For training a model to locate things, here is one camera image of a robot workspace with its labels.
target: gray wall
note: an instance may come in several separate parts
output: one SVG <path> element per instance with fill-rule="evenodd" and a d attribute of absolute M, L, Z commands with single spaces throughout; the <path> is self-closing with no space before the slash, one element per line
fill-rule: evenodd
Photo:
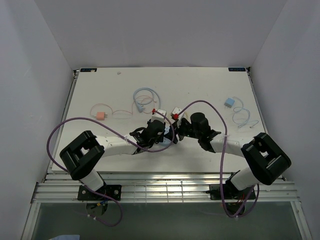
<path fill-rule="evenodd" d="M 266 125 L 292 160 L 314 239 L 320 239 L 320 2 L 288 0 L 252 66 Z"/>
<path fill-rule="evenodd" d="M 286 0 L 35 0 L 72 69 L 251 66 Z"/>
<path fill-rule="evenodd" d="M 0 1 L 0 239 L 20 239 L 72 71 L 33 0 Z"/>

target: blue cable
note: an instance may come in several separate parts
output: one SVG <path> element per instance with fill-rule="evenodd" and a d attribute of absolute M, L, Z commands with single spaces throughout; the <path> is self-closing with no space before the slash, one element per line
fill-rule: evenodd
<path fill-rule="evenodd" d="M 149 91 L 152 94 L 152 98 L 153 99 L 155 98 L 155 95 L 157 95 L 157 97 L 159 99 L 159 107 L 158 108 L 161 109 L 161 99 L 160 99 L 159 94 L 155 90 L 153 90 L 153 89 L 151 89 L 149 87 L 141 87 L 141 88 L 135 90 L 135 92 L 133 93 L 133 100 L 135 102 L 136 108 L 138 109 L 139 113 L 142 113 L 145 110 L 143 108 L 142 104 L 140 102 L 138 102 L 137 99 L 136 99 L 137 93 L 142 91 L 142 90 Z M 150 99 L 150 101 L 146 102 L 144 105 L 152 103 L 153 99 Z"/>
<path fill-rule="evenodd" d="M 240 98 L 238 98 L 238 97 L 236 97 L 236 96 L 234 96 L 233 99 L 238 100 L 238 101 L 241 103 L 241 105 L 242 105 L 242 106 L 237 106 L 237 107 L 235 107 L 235 108 L 233 109 L 234 114 L 232 115 L 232 121 L 233 121 L 235 124 L 238 125 L 238 128 L 242 128 L 243 126 L 247 125 L 248 123 L 252 123 L 252 122 L 256 122 L 256 123 L 253 124 L 252 126 L 250 126 L 250 128 L 253 128 L 255 125 L 257 125 L 257 124 L 259 123 L 259 120 L 249 121 L 249 120 L 250 120 L 250 111 L 249 111 L 248 109 L 244 108 L 244 102 L 243 102 Z M 234 119 L 234 117 L 235 117 L 236 114 L 238 114 L 238 113 L 241 112 L 242 110 L 243 110 L 243 111 L 246 111 L 246 112 L 248 113 L 248 117 L 247 117 L 247 119 L 246 119 L 245 121 L 236 122 L 235 119 Z"/>

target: purple cable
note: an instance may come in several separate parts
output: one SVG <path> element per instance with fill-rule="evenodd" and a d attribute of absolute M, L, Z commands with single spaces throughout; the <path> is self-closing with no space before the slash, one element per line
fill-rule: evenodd
<path fill-rule="evenodd" d="M 160 116 L 164 117 L 165 120 L 167 120 L 167 122 L 170 124 L 170 127 L 171 127 L 172 132 L 174 133 L 174 132 L 175 132 L 175 129 L 174 129 L 174 126 L 172 125 L 172 123 L 170 122 L 170 120 L 169 120 L 165 115 L 163 115 L 162 113 L 160 113 L 160 112 L 158 112 L 158 111 L 155 111 L 155 112 L 156 112 L 157 114 L 159 114 Z M 96 121 L 96 120 L 93 120 L 93 119 L 87 118 L 87 117 L 73 117 L 73 118 L 69 118 L 69 119 L 64 120 L 64 121 L 62 121 L 61 123 L 59 123 L 59 124 L 52 130 L 52 132 L 50 133 L 50 135 L 49 135 L 49 137 L 48 137 L 48 140 L 47 140 L 47 142 L 46 142 L 46 153 L 48 154 L 48 156 L 49 156 L 49 158 L 51 159 L 51 161 L 52 161 L 54 164 L 56 164 L 59 168 L 61 168 L 62 170 L 64 170 L 64 171 L 67 172 L 67 173 L 68 173 L 68 170 L 67 170 L 66 168 L 64 168 L 63 166 L 61 166 L 59 163 L 57 163 L 57 161 L 56 161 L 56 160 L 54 159 L 54 157 L 51 155 L 51 153 L 50 153 L 50 141 L 51 141 L 52 136 L 55 134 L 55 132 L 56 132 L 62 125 L 66 124 L 67 122 L 74 121 L 74 120 L 87 120 L 87 121 L 96 123 L 96 124 L 104 127 L 105 129 L 108 129 L 110 132 L 114 133 L 115 135 L 117 135 L 117 136 L 120 137 L 121 139 L 126 140 L 128 143 L 134 145 L 135 147 L 137 147 L 137 148 L 139 148 L 139 149 L 141 149 L 141 150 L 143 150 L 143 151 L 145 151 L 145 152 L 149 152 L 149 153 L 158 153 L 158 152 L 161 152 L 161 151 L 166 150 L 167 148 L 169 148 L 169 147 L 172 145 L 172 143 L 174 142 L 174 139 L 175 139 L 175 135 L 173 134 L 173 135 L 172 135 L 172 140 L 171 140 L 171 142 L 170 142 L 170 144 L 169 144 L 168 146 L 166 146 L 166 147 L 164 147 L 164 148 L 161 148 L 161 149 L 158 149 L 158 150 L 149 150 L 149 149 L 146 149 L 146 148 L 143 148 L 143 147 L 139 146 L 138 144 L 136 144 L 135 142 L 133 142 L 133 141 L 131 141 L 131 140 L 129 140 L 129 139 L 126 139 L 123 135 L 121 135 L 120 133 L 116 132 L 115 130 L 112 130 L 110 127 L 102 124 L 101 122 L 98 122 L 98 121 Z M 115 227 L 115 226 L 117 226 L 117 225 L 121 222 L 121 220 L 122 220 L 122 218 L 123 218 L 123 214 L 124 214 L 123 209 L 122 209 L 122 207 L 121 207 L 121 204 L 120 204 L 117 200 L 113 199 L 112 197 L 109 197 L 109 196 L 107 196 L 107 195 L 103 195 L 103 194 L 101 194 L 101 193 L 98 193 L 98 192 L 96 192 L 96 191 L 93 191 L 92 189 L 88 188 L 87 186 L 85 186 L 85 187 L 86 187 L 86 189 L 88 189 L 89 192 L 94 193 L 94 194 L 99 195 L 99 196 L 102 196 L 102 197 L 104 197 L 104 198 L 106 198 L 106 199 L 109 199 L 109 200 L 115 202 L 115 203 L 118 205 L 118 207 L 119 207 L 119 209 L 120 209 L 120 218 L 119 218 L 119 220 L 118 220 L 116 223 L 113 223 L 113 224 L 112 224 L 112 223 L 105 222 L 105 221 L 103 221 L 103 220 L 101 220 L 101 219 L 99 219 L 99 218 L 96 218 L 99 222 L 101 222 L 101 223 L 103 223 L 103 224 L 105 224 L 105 225 L 107 225 L 107 226 L 109 226 L 109 227 Z"/>
<path fill-rule="evenodd" d="M 205 100 L 197 100 L 197 101 L 191 102 L 184 109 L 182 109 L 182 111 L 178 115 L 181 115 L 186 109 L 188 109 L 191 105 L 196 104 L 196 103 L 208 104 L 218 114 L 218 116 L 220 117 L 220 119 L 221 119 L 221 121 L 222 121 L 222 123 L 224 125 L 224 141 L 223 141 L 223 147 L 222 147 L 222 153 L 221 153 L 221 162 L 220 162 L 220 189 L 221 189 L 220 193 L 221 193 L 222 206 L 223 206 L 223 209 L 224 209 L 224 211 L 225 211 L 225 213 L 227 214 L 228 217 L 230 217 L 230 218 L 244 217 L 244 216 L 248 215 L 254 209 L 254 207 L 256 206 L 256 203 L 257 203 L 258 197 L 259 197 L 259 192 L 260 192 L 259 184 L 257 184 L 256 198 L 254 200 L 254 203 L 253 203 L 252 207 L 247 212 L 245 212 L 244 214 L 239 215 L 241 210 L 244 208 L 246 202 L 248 201 L 251 193 L 253 192 L 255 186 L 252 186 L 252 188 L 250 189 L 250 193 L 245 197 L 245 199 L 244 199 L 243 203 L 241 204 L 241 206 L 239 207 L 238 211 L 236 211 L 235 214 L 231 215 L 229 213 L 228 209 L 227 209 L 227 206 L 226 206 L 224 188 L 223 188 L 223 169 L 224 169 L 224 159 L 225 159 L 225 153 L 226 153 L 226 147 L 227 147 L 227 134 L 228 134 L 227 124 L 226 124 L 224 118 L 222 117 L 222 115 L 220 114 L 220 112 L 210 102 L 205 101 Z"/>

